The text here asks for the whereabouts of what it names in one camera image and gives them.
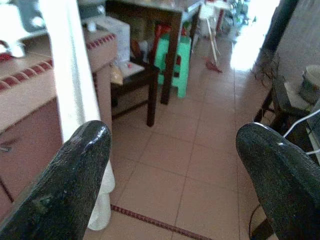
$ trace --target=white box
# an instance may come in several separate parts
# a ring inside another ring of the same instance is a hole
[[[103,28],[116,35],[116,63],[130,61],[130,25],[110,16],[102,16],[94,20],[98,28]]]

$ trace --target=bucket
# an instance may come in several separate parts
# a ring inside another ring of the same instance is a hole
[[[320,97],[320,65],[309,65],[303,72],[299,95],[308,103],[315,105]]]

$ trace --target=green plastic stool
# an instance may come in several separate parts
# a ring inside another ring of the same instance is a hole
[[[164,34],[158,42],[158,46],[155,53],[154,65],[160,69],[158,76],[158,83],[164,84],[164,71],[166,69],[166,56],[169,48],[170,36],[168,33]],[[181,36],[180,43],[177,49],[177,55],[181,57],[180,65],[174,66],[174,74],[179,74],[178,77],[172,78],[172,86],[178,88],[178,98],[184,98],[187,93],[187,83],[189,75],[189,61],[191,50],[191,38],[187,36]]]

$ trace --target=table top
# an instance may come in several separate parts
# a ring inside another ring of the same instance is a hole
[[[148,8],[157,8],[172,12],[191,12],[199,7],[204,0],[110,0]]]

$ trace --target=white wall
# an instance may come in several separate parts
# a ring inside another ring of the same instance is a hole
[[[320,0],[300,0],[277,48],[279,74],[301,81],[307,65],[320,65]]]

